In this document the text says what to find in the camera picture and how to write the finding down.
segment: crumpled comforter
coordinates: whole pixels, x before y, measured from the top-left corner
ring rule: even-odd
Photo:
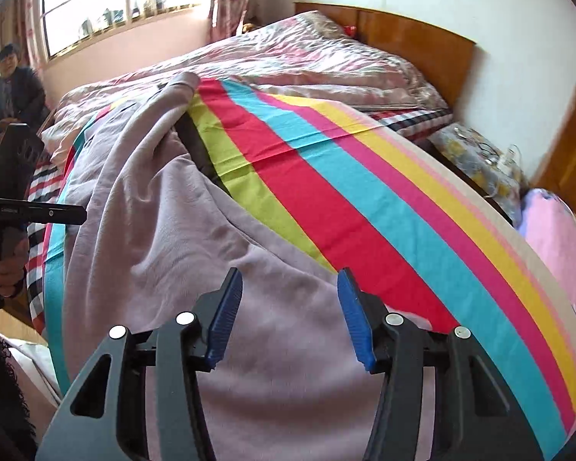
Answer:
[[[99,109],[118,99],[149,97],[182,71],[359,110],[447,107],[409,61],[348,38],[341,26],[313,11],[68,92],[56,108],[54,126],[42,135],[52,162],[64,163],[75,137]]]

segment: plaid bed sheet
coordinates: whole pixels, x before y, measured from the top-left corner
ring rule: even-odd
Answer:
[[[51,163],[48,154],[43,154],[28,192],[28,201],[35,203],[55,203],[60,194],[63,172]],[[28,259],[28,301],[34,329],[41,335],[45,332],[45,317],[43,303],[43,241],[45,239],[44,224],[29,224],[28,239],[30,254]]]
[[[453,120],[451,109],[402,109],[365,114],[410,141],[427,138]]]

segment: blanket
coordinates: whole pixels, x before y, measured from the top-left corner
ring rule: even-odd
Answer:
[[[176,76],[81,145],[63,201],[88,220],[65,229],[62,252],[48,248],[45,272],[66,380],[111,326],[155,328],[238,267],[227,359],[201,376],[218,458],[359,459],[381,380],[356,361],[336,298],[335,272],[350,266],[393,309],[438,331],[470,328],[551,459],[576,418],[576,316],[516,231],[343,104],[196,84]],[[172,129],[186,110],[216,184]]]

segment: wall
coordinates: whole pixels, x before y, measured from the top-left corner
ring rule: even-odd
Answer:
[[[207,40],[207,10],[183,10],[108,36],[70,55],[50,61],[43,84],[54,107],[76,86],[151,66],[200,48]]]
[[[268,22],[292,2],[261,0]],[[376,8],[444,27],[480,47],[456,109],[532,174],[559,129],[576,84],[576,7],[570,0],[302,0]]]

